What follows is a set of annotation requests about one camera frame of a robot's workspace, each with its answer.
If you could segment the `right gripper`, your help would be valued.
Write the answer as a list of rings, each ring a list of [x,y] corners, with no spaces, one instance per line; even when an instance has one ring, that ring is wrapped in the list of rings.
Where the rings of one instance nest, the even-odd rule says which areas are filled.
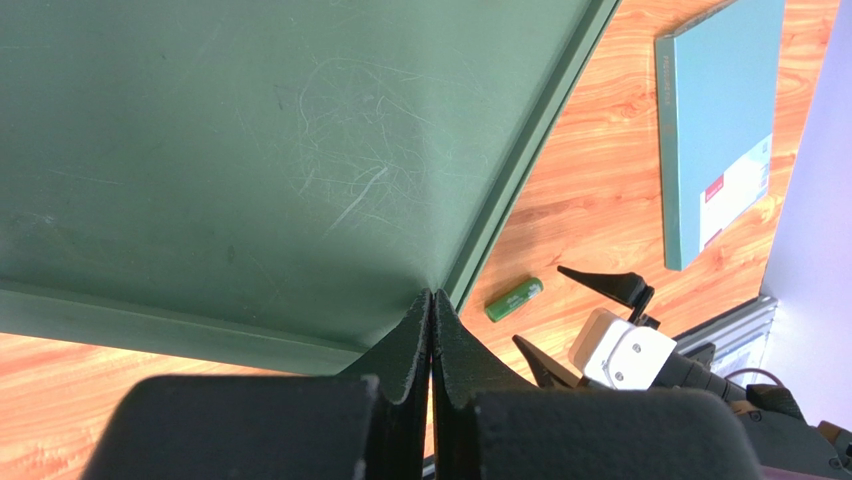
[[[673,352],[655,387],[716,399],[690,421],[694,457],[688,479],[849,479],[851,432],[830,422],[809,425],[791,391],[780,385],[735,385],[696,359]]]

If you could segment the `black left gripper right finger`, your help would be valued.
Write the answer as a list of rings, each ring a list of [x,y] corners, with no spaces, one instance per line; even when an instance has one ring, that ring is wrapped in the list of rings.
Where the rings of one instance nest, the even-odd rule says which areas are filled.
[[[696,390],[539,388],[432,306],[440,479],[757,479],[745,431]]]

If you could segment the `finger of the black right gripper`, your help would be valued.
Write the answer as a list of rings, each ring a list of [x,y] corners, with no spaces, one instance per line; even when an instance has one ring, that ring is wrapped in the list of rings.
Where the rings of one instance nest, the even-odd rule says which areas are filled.
[[[543,389],[574,389],[581,378],[520,335],[513,343],[527,361],[536,384]]]
[[[588,273],[558,266],[567,278],[597,292],[630,310],[628,322],[634,325],[654,325],[655,319],[646,313],[655,289],[634,272],[624,274]]]

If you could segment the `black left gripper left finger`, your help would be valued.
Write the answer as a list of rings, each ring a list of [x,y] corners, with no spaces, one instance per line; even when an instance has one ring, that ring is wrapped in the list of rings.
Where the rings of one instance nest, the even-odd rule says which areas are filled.
[[[92,454],[87,479],[418,479],[430,310],[334,376],[166,375],[137,383]]]

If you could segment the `green lip balm tube horizontal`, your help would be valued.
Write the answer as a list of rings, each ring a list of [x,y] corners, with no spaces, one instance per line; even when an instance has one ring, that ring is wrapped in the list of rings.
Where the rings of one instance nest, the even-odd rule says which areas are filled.
[[[499,322],[514,313],[544,290],[542,281],[532,277],[492,301],[485,307],[485,314],[492,322]]]

